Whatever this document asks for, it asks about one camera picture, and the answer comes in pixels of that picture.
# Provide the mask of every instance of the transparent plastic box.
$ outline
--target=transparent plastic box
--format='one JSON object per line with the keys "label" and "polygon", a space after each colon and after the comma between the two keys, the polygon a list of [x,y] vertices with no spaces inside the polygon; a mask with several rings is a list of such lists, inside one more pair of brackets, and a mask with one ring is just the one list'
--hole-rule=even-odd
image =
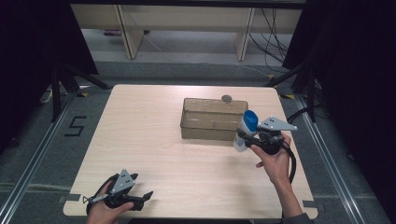
{"label": "transparent plastic box", "polygon": [[247,110],[246,101],[185,98],[180,122],[181,137],[233,141]]}

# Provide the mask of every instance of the metal rail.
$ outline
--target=metal rail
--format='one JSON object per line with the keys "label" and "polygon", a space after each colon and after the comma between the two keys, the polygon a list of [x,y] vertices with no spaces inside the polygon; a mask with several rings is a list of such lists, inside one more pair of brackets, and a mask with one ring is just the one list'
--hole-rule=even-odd
{"label": "metal rail", "polygon": [[75,98],[76,95],[73,93],[69,93],[66,96],[64,102],[64,109],[62,110],[58,118],[49,126],[46,134],[44,135],[37,149],[35,150],[35,154],[33,155],[32,159],[30,159],[17,184],[15,184],[14,189],[8,195],[6,202],[2,204],[0,210],[1,224],[8,223],[14,215],[15,211],[17,210],[25,191],[29,186],[29,183],[35,176],[35,172],[40,166],[40,163],[43,161],[55,134],[57,133],[60,125],[62,124],[62,121],[70,104]]}
{"label": "metal rail", "polygon": [[[306,104],[304,98],[301,95],[296,95],[296,103],[299,109],[306,108]],[[332,179],[332,182],[335,186],[335,189],[340,196],[341,202],[343,203],[346,212],[350,218],[352,223],[366,223],[364,217],[361,213],[361,210],[358,207],[352,193],[350,192],[344,178],[342,177],[340,171],[338,170],[337,165],[335,164],[334,159],[332,158],[332,154],[326,146],[316,123],[311,121],[311,118],[307,115],[307,113],[303,113],[305,124],[311,133],[312,138],[318,148],[318,152],[320,157],[323,159],[324,165],[327,169],[327,172]]]}

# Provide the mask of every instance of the wooden table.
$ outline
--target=wooden table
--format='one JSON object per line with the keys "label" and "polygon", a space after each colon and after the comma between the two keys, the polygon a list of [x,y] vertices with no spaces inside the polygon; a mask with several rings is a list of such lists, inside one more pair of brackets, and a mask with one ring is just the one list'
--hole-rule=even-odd
{"label": "wooden table", "polygon": [[[184,98],[220,99],[224,94],[247,101],[260,120],[271,115],[286,120],[272,88],[118,85],[70,193],[91,197],[125,168],[139,174],[130,195],[154,191],[142,211],[125,217],[280,218],[275,188],[264,170],[255,167],[260,159],[251,150],[239,153],[232,142],[181,138]],[[291,148],[297,158],[294,192],[304,212],[315,218],[316,208],[303,207],[313,197],[293,142]],[[64,213],[85,216],[85,208],[80,197],[66,202]]]}

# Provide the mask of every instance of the sleeve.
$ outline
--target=sleeve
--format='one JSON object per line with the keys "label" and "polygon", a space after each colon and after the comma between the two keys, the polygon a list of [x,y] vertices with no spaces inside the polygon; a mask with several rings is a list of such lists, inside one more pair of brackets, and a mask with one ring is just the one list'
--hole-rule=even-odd
{"label": "sleeve", "polygon": [[306,213],[302,213],[296,217],[285,217],[282,218],[283,224],[311,224],[311,219],[309,219]]}

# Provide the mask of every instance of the human hand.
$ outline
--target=human hand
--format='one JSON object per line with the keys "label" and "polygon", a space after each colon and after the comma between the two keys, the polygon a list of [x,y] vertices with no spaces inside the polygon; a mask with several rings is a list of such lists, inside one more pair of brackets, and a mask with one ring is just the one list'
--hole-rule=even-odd
{"label": "human hand", "polygon": [[[104,195],[111,183],[112,181],[108,182],[99,195]],[[133,203],[125,203],[117,208],[109,208],[103,201],[95,203],[88,214],[87,224],[117,224],[119,223],[118,216],[132,207],[134,207]]]}
{"label": "human hand", "polygon": [[[291,138],[284,133],[281,134],[286,144],[290,145]],[[286,183],[289,182],[289,154],[284,148],[281,148],[275,155],[268,155],[256,145],[251,145],[250,148],[262,159],[256,164],[256,167],[264,167],[275,186],[283,184],[285,181],[287,181]]]}

